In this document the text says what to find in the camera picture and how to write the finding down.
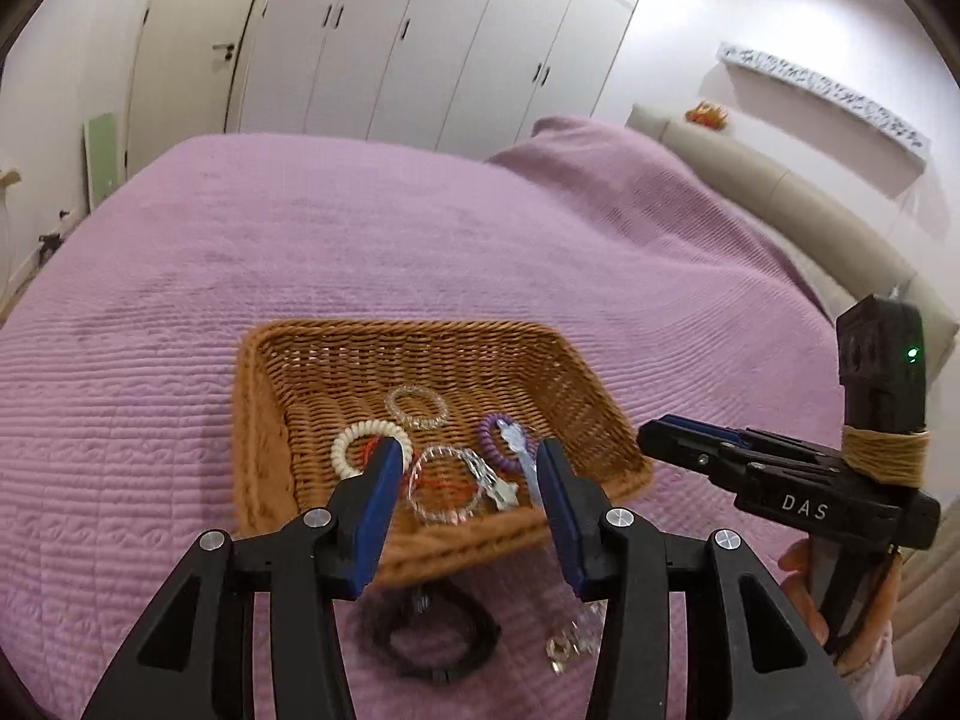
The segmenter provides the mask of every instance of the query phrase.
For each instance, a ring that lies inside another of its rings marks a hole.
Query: rope wrapped around device
[[[853,470],[882,485],[919,489],[929,443],[927,432],[902,436],[844,425],[840,453]]]

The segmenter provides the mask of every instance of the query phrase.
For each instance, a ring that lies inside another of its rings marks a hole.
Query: wicker basket
[[[384,397],[401,384],[429,386],[450,406],[442,428],[410,432],[415,455],[434,443],[479,452],[480,419],[506,412],[536,436],[558,437],[574,469],[602,483],[613,501],[631,497],[652,478],[627,418],[550,328],[521,322],[288,320],[251,331],[240,347],[233,460],[243,535],[274,531],[328,502],[339,481],[329,459],[334,437],[360,419],[389,419]],[[412,404],[404,402],[404,408],[415,412]],[[349,447],[352,464],[359,463],[362,448],[363,440]],[[451,462],[435,473],[450,480],[450,487],[436,494],[459,495],[462,504],[472,480],[467,469]],[[544,512],[530,506],[522,477],[512,481],[520,484],[519,508],[498,512],[485,502],[462,525],[426,526],[401,498],[376,582],[418,583],[547,538]],[[457,505],[451,501],[448,508]]]

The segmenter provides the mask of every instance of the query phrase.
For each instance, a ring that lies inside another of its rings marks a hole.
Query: purple spiral hair tie
[[[480,451],[483,454],[484,458],[502,471],[507,471],[507,473],[513,474],[522,474],[523,469],[520,465],[520,461],[513,458],[507,457],[504,455],[496,446],[496,441],[493,440],[493,431],[498,430],[496,423],[498,420],[503,420],[504,422],[517,422],[512,416],[508,413],[488,413],[477,426],[477,437],[480,440]],[[530,433],[526,428],[523,428],[523,435],[527,440],[527,452],[530,453],[530,457],[536,459],[536,442],[531,438]]]

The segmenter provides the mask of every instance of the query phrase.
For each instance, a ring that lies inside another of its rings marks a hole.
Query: green board
[[[117,164],[117,125],[112,113],[90,119],[83,128],[86,149],[86,181],[90,211],[120,186]]]

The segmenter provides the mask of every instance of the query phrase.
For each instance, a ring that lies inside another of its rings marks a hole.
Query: door handle
[[[213,50],[215,52],[227,52],[227,56],[224,57],[227,62],[233,58],[233,52],[237,50],[237,45],[235,43],[217,43],[214,45]]]

